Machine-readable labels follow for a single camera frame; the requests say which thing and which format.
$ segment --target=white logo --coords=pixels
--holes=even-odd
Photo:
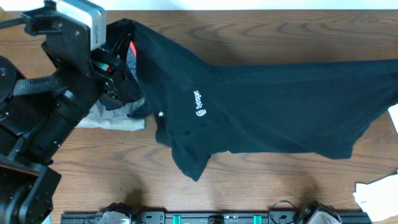
[[[193,94],[195,94],[195,103],[197,104],[197,115],[198,116],[203,116],[206,114],[206,110],[199,110],[200,108],[202,108],[203,103],[201,102],[201,94],[199,93],[198,90],[195,90],[193,92]]]
[[[198,116],[203,116],[203,115],[205,115],[206,114],[206,110],[198,110],[197,111],[197,115]]]

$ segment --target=white background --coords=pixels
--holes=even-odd
[[[106,10],[398,9],[398,0],[91,0]],[[43,6],[43,0],[0,0],[6,11]]]

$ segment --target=black shirt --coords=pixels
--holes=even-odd
[[[135,29],[139,86],[163,115],[156,139],[195,181],[217,152],[350,158],[371,121],[398,103],[398,60],[216,67]]]

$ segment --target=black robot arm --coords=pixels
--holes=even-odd
[[[100,11],[79,2],[87,5],[76,8],[88,14]],[[121,20],[105,27],[103,16],[102,11],[96,18],[104,26],[99,30],[107,29],[110,38],[96,49],[91,41],[98,27],[58,11],[52,1],[0,26],[25,23],[26,33],[46,35],[42,48],[57,68],[49,77],[27,80],[0,57],[0,223],[40,223],[53,210],[52,196],[61,175],[48,165],[101,96],[120,105],[141,97],[120,59],[126,58],[133,30],[127,28],[134,23]]]

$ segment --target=wooden tabletop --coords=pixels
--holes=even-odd
[[[108,21],[137,20],[217,65],[331,62],[398,58],[398,11],[121,11]],[[17,17],[18,13],[8,13]],[[55,69],[40,49],[43,37],[22,26],[0,30],[0,55],[29,78]],[[316,154],[231,154],[211,157],[198,182],[157,144],[156,125],[142,131],[77,129],[53,157],[62,174],[53,222],[64,212],[97,211],[112,202],[169,211],[267,210],[276,201],[318,200],[359,210],[355,182],[396,173],[398,134],[387,113],[355,144],[351,159]],[[397,223],[390,218],[381,223]]]

